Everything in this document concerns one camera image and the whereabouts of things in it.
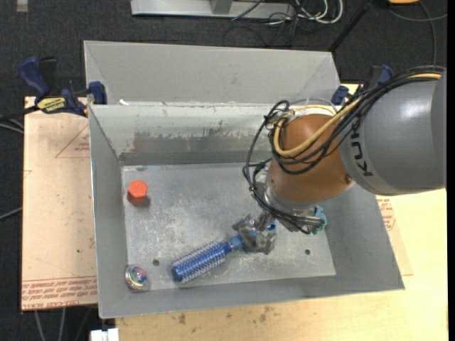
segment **black carpet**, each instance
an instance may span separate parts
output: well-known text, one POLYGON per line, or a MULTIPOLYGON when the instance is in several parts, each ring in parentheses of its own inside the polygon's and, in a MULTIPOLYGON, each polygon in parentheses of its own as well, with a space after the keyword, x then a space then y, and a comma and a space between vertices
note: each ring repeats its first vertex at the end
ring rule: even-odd
MULTIPOLYGON (((76 90, 85 85, 82 42, 116 40, 185 45, 264 47, 270 49, 328 50, 365 0, 343 0, 342 19, 322 26, 302 23, 291 31, 248 20, 220 18, 132 17, 131 0, 28 0, 28 13, 18 13, 17 0, 0 0, 0 115, 22 108, 23 97, 34 95, 18 77, 21 62, 32 56, 58 59, 57 87, 76 90)), ((448 0, 423 0, 431 16, 447 12, 448 0)), ((430 22, 420 4, 390 6, 376 0, 334 53, 342 82, 368 78, 371 65, 388 65, 393 72, 417 65, 447 64, 447 18, 430 22)), ((21 206, 22 135, 0 128, 0 215, 21 206)), ((39 340, 35 316, 21 313, 21 213, 0 221, 0 340, 39 340)), ((86 308, 68 309, 63 340, 74 340, 86 308)), ((47 340, 57 340, 61 310, 41 314, 47 340)), ((99 328, 96 310, 86 328, 99 328)))

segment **round metal object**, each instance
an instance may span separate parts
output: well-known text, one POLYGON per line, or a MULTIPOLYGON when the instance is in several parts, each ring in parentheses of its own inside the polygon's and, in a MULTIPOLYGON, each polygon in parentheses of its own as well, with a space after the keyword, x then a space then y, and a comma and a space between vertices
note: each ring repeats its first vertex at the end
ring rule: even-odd
POLYGON ((127 266, 125 281, 128 287, 136 292, 144 292, 150 289, 147 270, 136 264, 127 266))

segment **red object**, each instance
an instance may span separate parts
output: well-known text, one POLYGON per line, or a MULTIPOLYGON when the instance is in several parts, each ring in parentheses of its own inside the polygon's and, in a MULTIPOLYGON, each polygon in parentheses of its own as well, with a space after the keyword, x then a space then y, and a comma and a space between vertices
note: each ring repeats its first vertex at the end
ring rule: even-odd
POLYGON ((144 203, 149 186, 142 180, 133 180, 128 187, 128 201, 133 205, 144 203))

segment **cardboard sheet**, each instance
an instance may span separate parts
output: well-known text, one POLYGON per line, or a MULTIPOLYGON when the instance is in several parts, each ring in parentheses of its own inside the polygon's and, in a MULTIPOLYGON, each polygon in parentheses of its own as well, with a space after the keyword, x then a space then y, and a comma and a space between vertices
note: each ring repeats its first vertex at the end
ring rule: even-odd
MULTIPOLYGON (((87 119, 26 115, 22 310, 97 303, 91 201, 87 119)), ((378 203, 400 271, 412 275, 392 202, 378 196, 378 203)))

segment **table surface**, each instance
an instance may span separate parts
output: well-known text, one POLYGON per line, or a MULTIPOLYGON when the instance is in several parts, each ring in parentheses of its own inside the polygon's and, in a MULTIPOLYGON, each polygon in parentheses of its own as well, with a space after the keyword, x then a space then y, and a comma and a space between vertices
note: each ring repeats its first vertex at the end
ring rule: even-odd
POLYGON ((448 340, 446 191, 390 201, 412 267, 405 290, 118 318, 120 339, 448 340))
MULTIPOLYGON (((95 250, 86 119, 39 112, 28 116, 23 309, 92 304, 95 250), (32 160, 38 152, 40 157, 32 160), (40 186, 47 190, 45 197, 40 186)), ((404 244, 407 252, 402 262, 394 248, 405 290, 118 318, 121 340, 447 340, 446 191, 402 195, 390 202, 400 226, 399 232, 389 232, 392 244, 404 244)))

